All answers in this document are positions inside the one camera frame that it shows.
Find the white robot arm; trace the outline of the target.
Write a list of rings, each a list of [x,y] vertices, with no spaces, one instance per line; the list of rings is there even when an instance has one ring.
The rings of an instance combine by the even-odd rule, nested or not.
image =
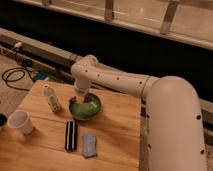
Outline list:
[[[75,62],[71,74],[79,95],[96,83],[145,102],[148,171],[207,171],[200,101],[187,80],[102,69],[93,55]]]

